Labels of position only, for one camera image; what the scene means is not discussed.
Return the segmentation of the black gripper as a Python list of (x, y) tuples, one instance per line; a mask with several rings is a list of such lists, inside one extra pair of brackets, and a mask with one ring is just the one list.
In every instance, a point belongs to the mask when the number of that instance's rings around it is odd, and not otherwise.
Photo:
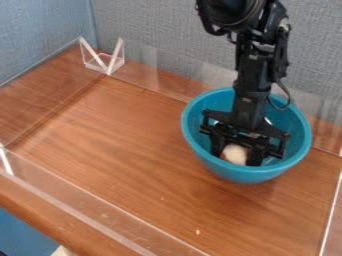
[(218, 89), (203, 95), (214, 100), (214, 109), (202, 110), (199, 131), (210, 138), (210, 151), (220, 157), (227, 144), (249, 149), (246, 164), (259, 166), (265, 158), (282, 159), (290, 134), (266, 121), (270, 92)]

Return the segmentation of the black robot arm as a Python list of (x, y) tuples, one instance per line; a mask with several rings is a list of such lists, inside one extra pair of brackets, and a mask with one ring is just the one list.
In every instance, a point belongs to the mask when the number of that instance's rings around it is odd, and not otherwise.
[(291, 26), (279, 0), (196, 0), (204, 30), (235, 44), (233, 110), (206, 109), (200, 132), (210, 136), (211, 153), (220, 156), (233, 144), (247, 151), (246, 164), (281, 158), (290, 134), (266, 121), (273, 105), (271, 86), (287, 75)]

